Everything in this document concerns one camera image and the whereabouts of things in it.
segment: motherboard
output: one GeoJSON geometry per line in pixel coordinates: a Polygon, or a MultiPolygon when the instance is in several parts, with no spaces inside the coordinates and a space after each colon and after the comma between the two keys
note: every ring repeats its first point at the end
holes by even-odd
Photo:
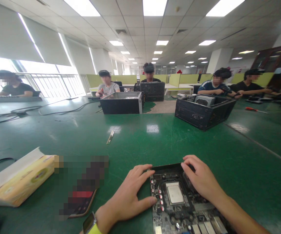
{"type": "Polygon", "coordinates": [[[225,218],[193,187],[180,163],[153,167],[154,234],[235,234],[225,218]]]}

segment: smartwatch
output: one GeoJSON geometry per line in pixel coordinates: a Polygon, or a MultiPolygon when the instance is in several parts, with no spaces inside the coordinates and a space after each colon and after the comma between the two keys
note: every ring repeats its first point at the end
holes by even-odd
{"type": "Polygon", "coordinates": [[[95,218],[94,212],[86,218],[82,224],[83,234],[102,234],[97,227],[97,220],[95,218]]]}

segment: keyboard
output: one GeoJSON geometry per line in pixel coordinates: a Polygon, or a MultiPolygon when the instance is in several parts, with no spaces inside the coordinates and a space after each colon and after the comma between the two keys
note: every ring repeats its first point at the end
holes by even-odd
{"type": "Polygon", "coordinates": [[[0,96],[0,102],[22,102],[22,101],[41,101],[41,97],[12,97],[12,96],[0,96]]]}

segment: black t-shirt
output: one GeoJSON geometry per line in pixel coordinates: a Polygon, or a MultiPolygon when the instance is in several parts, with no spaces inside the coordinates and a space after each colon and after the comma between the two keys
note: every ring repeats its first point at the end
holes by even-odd
{"type": "MultiPolygon", "coordinates": [[[[247,86],[243,81],[239,82],[238,84],[232,85],[230,87],[233,91],[238,92],[239,90],[243,91],[252,91],[252,90],[260,90],[263,89],[263,87],[259,86],[258,84],[251,83],[249,86],[247,86]]],[[[250,95],[244,94],[244,98],[248,98],[250,95]]]]}
{"type": "Polygon", "coordinates": [[[154,78],[154,79],[153,79],[153,82],[161,82],[161,80],[154,78]]]}
{"type": "Polygon", "coordinates": [[[25,91],[32,91],[34,92],[34,89],[27,84],[20,83],[18,87],[14,88],[12,85],[6,85],[3,87],[3,92],[6,92],[12,96],[17,96],[17,95],[23,95],[25,94],[25,91]]]}

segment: ceiling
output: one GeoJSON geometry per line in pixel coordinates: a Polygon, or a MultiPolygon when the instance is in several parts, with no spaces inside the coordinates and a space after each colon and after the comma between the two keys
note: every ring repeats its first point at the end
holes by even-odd
{"type": "Polygon", "coordinates": [[[161,17],[143,16],[142,0],[90,1],[100,17],[81,17],[63,0],[43,0],[48,6],[37,0],[0,0],[0,4],[82,44],[104,48],[130,65],[132,62],[142,65],[152,58],[159,58],[156,65],[170,61],[183,65],[194,61],[193,65],[198,65],[202,62],[198,58],[209,61],[212,51],[219,48],[234,48],[232,58],[251,59],[259,50],[271,48],[281,34],[281,0],[245,0],[225,17],[205,16],[219,0],[168,0],[161,17]],[[246,29],[230,36],[243,28],[246,29]],[[125,29],[128,35],[118,35],[116,29],[125,29]],[[109,42],[116,40],[124,46],[109,42]],[[156,46],[157,40],[169,42],[166,46],[156,46]],[[216,42],[199,46],[204,40],[216,42]],[[188,50],[196,52],[185,54],[188,50]],[[238,54],[245,50],[254,52],[238,54]],[[120,51],[129,51],[130,55],[120,51]],[[154,51],[163,53],[154,55],[154,51]]]}

